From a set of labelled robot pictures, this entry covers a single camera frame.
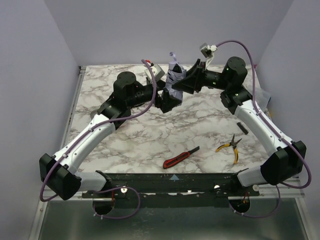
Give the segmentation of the lavender folding umbrella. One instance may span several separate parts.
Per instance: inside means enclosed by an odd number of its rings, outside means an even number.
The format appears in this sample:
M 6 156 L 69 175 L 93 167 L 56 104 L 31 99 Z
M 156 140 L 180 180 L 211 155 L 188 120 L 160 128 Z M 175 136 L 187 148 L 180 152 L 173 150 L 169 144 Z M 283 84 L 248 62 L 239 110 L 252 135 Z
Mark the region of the lavender folding umbrella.
M 183 91 L 173 89 L 173 85 L 184 79 L 187 75 L 187 70 L 178 62 L 176 54 L 170 52 L 169 55 L 173 60 L 168 64 L 168 71 L 166 74 L 165 88 L 171 97 L 179 100 L 175 106 L 181 106 L 183 101 Z

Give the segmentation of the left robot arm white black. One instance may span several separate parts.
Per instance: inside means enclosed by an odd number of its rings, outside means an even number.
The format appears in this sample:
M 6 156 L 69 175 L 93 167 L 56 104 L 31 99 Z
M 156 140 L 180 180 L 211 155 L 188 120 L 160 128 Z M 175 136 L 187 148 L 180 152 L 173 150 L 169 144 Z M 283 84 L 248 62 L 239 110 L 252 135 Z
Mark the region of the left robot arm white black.
M 54 155 L 45 153 L 39 159 L 40 179 L 55 195 L 68 200 L 77 192 L 104 190 L 107 176 L 100 172 L 80 174 L 78 168 L 83 160 L 107 136 L 115 132 L 125 121 L 139 117 L 143 110 L 133 115 L 131 110 L 144 103 L 155 106 L 163 113 L 179 106 L 182 91 L 173 86 L 185 78 L 185 74 L 169 70 L 166 80 L 152 80 L 142 85 L 133 72 L 121 72 L 113 83 L 113 92 L 100 106 L 90 123 L 70 143 Z

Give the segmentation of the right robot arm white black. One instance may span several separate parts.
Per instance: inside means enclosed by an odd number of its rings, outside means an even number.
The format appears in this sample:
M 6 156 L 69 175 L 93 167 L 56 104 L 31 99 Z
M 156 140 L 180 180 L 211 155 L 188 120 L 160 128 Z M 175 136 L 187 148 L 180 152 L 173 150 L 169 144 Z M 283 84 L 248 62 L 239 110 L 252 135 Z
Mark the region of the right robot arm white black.
M 298 175 L 303 169 L 301 159 L 306 154 L 306 145 L 281 132 L 253 102 L 252 94 L 243 85 L 248 74 L 244 60 L 236 56 L 229 58 L 222 72 L 205 67 L 204 62 L 197 60 L 186 77 L 173 84 L 173 89 L 189 94 L 200 92 L 202 87 L 221 90 L 222 104 L 245 123 L 268 154 L 262 165 L 238 172 L 236 183 L 243 187 L 275 186 Z

